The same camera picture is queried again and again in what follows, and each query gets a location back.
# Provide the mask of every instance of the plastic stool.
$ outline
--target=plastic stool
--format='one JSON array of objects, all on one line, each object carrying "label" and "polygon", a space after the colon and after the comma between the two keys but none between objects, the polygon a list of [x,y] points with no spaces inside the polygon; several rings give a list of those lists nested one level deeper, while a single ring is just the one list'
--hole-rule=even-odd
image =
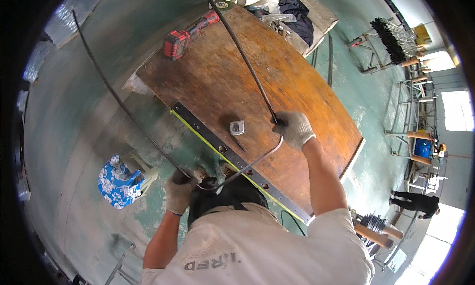
[{"label": "plastic stool", "polygon": [[138,170],[140,170],[144,175],[145,175],[145,181],[142,183],[142,185],[140,186],[140,190],[142,192],[142,194],[139,196],[139,198],[141,197],[144,197],[145,196],[145,193],[148,191],[148,189],[150,188],[150,185],[155,181],[157,180],[158,178],[158,170],[155,169],[155,168],[150,168],[144,161],[142,158],[139,157],[139,152],[137,150],[132,150],[130,151],[129,153],[127,153],[126,155],[120,157],[120,159],[122,160],[123,163],[125,163],[127,165],[127,167],[129,168],[129,170],[131,172],[133,172],[134,170],[136,169],[131,169],[129,167],[129,165],[132,165],[133,162],[132,160],[134,160],[138,165],[139,165],[139,168]]}]

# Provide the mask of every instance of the blue floral cloth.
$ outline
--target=blue floral cloth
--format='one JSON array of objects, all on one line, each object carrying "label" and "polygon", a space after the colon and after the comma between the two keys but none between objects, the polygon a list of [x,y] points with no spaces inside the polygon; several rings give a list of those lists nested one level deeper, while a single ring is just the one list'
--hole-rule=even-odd
[{"label": "blue floral cloth", "polygon": [[142,194],[140,185],[144,181],[145,175],[140,170],[130,173],[116,154],[102,168],[98,187],[106,201],[114,208],[122,209]]}]

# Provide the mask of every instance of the worker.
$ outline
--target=worker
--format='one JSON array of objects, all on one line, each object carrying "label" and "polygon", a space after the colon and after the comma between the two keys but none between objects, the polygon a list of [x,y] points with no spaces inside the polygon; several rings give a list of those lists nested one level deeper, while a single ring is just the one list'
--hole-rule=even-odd
[{"label": "worker", "polygon": [[424,215],[421,214],[418,216],[418,218],[421,220],[429,219],[434,214],[438,215],[440,213],[439,198],[434,195],[428,196],[420,193],[400,193],[395,191],[392,191],[391,194],[401,198],[409,199],[410,201],[389,199],[390,205],[395,204],[410,211],[424,212]]},{"label": "worker", "polygon": [[[162,222],[145,251],[142,285],[370,283],[374,266],[353,229],[344,189],[307,117],[298,112],[276,116],[279,124],[273,131],[307,160],[315,214],[307,236],[280,225],[246,178],[226,184],[216,195],[196,187],[196,177],[186,179],[175,172],[165,185]],[[194,199],[206,196],[210,201]],[[177,251],[180,216],[189,204],[191,222]]]}]

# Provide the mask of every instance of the wooden workbench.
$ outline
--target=wooden workbench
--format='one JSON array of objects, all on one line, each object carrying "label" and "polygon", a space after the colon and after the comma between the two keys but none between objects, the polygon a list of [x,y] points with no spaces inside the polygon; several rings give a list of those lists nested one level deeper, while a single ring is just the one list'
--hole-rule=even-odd
[{"label": "wooden workbench", "polygon": [[[275,111],[306,114],[329,161],[342,175],[352,160],[361,134],[322,77],[280,35],[239,6],[225,13],[253,65]],[[158,51],[136,72],[168,107],[180,101],[234,152],[251,163],[274,148],[279,135],[271,131],[270,113],[241,54],[223,24],[194,37],[183,57],[171,62]],[[229,122],[243,119],[246,132],[229,137]],[[254,166],[307,214],[312,214],[305,157],[283,144]]]}]

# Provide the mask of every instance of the cardboard tube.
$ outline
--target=cardboard tube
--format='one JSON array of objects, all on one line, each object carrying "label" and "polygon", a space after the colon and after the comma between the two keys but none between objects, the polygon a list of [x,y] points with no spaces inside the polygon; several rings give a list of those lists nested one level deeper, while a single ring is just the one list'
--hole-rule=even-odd
[{"label": "cardboard tube", "polygon": [[424,139],[424,140],[432,140],[432,138],[430,137],[430,134],[424,133],[424,132],[407,132],[407,137]]},{"label": "cardboard tube", "polygon": [[402,231],[399,231],[399,230],[394,229],[394,228],[389,227],[389,226],[385,227],[382,232],[384,234],[390,235],[390,236],[395,237],[397,239],[402,239],[402,236],[403,236]]},{"label": "cardboard tube", "polygon": [[415,63],[418,63],[419,62],[419,59],[415,56],[411,57],[408,61],[405,61],[403,63],[401,63],[401,67],[407,67],[407,66],[410,66],[410,65],[413,65]]},{"label": "cardboard tube", "polygon": [[420,163],[424,163],[424,164],[428,164],[428,165],[432,164],[432,161],[429,158],[420,157],[420,156],[417,156],[417,155],[411,156],[411,159],[415,162],[420,162]]},{"label": "cardboard tube", "polygon": [[362,235],[363,237],[367,239],[370,239],[371,241],[375,242],[376,244],[386,249],[390,249],[392,244],[394,243],[393,240],[388,239],[387,237],[382,236],[378,234],[377,232],[372,231],[371,229],[368,229],[367,227],[361,225],[360,223],[355,224],[354,228],[357,234]]},{"label": "cardboard tube", "polygon": [[427,80],[427,79],[429,79],[429,77],[427,77],[426,75],[424,75],[424,76],[420,76],[420,77],[414,78],[412,81],[413,81],[413,82],[419,82],[419,81],[424,81],[424,80]]}]

